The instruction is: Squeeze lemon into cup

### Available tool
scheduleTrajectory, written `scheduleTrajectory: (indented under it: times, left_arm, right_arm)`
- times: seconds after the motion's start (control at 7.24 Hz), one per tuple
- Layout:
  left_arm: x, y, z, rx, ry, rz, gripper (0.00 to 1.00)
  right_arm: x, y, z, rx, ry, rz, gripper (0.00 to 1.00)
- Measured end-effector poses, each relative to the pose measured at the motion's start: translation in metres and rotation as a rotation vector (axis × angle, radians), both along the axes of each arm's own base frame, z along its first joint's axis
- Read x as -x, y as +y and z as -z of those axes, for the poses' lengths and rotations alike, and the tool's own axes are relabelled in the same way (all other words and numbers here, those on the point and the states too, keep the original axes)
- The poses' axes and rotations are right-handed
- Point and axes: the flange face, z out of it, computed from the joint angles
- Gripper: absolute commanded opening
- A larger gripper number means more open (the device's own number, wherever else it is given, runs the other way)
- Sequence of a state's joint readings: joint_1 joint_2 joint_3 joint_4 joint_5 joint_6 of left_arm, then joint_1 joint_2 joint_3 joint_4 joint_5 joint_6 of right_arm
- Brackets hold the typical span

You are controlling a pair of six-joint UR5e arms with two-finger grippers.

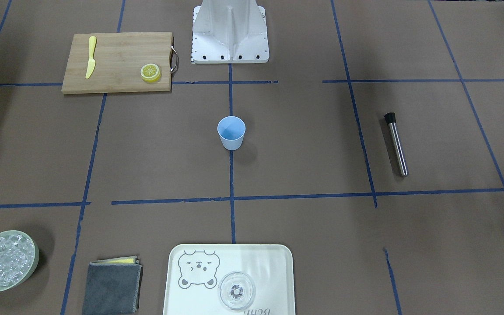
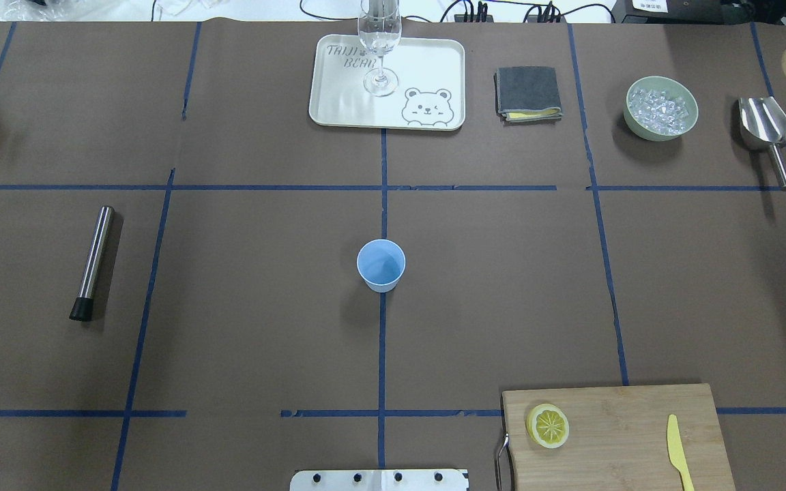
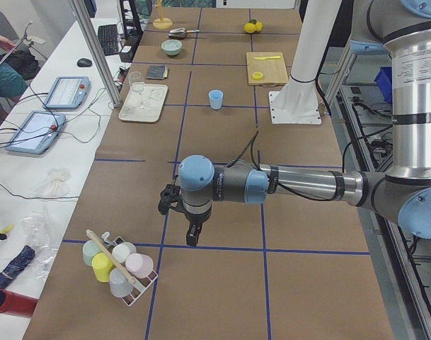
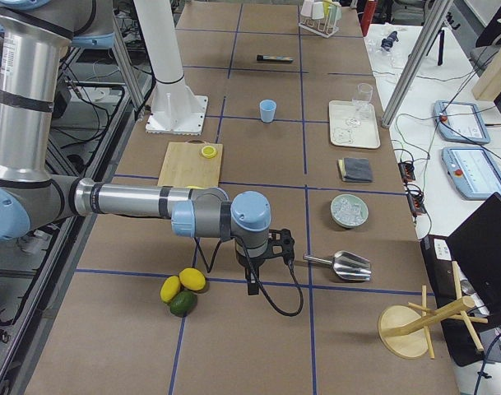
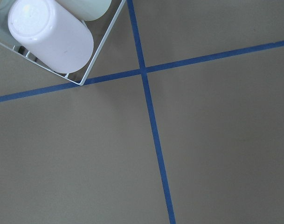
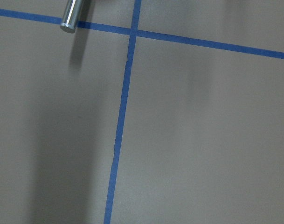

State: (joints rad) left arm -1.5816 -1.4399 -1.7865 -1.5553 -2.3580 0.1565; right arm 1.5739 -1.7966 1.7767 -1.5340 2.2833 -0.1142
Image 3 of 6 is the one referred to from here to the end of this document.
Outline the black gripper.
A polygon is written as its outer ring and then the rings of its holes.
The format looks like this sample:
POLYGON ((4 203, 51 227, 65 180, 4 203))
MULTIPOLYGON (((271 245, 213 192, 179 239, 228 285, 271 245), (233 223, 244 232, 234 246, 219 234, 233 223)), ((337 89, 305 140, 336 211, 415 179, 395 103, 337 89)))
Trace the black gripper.
POLYGON ((197 246, 202 231, 202 223, 207 221, 212 214, 212 204, 206 203, 201 206, 194 206, 184 203, 183 210, 186 219, 190 223, 186 233, 186 244, 197 246))

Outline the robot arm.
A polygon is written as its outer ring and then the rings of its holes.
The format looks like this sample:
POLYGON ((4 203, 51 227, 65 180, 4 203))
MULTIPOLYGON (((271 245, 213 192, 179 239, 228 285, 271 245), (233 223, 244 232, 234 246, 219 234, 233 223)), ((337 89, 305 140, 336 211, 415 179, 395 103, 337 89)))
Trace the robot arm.
POLYGON ((214 201, 260 204, 273 193, 343 200, 431 239, 431 1, 356 1, 351 38, 379 43, 391 55, 391 168, 342 174, 245 161, 215 166, 202 155, 189 156, 178 169, 188 245, 197 244, 214 201))

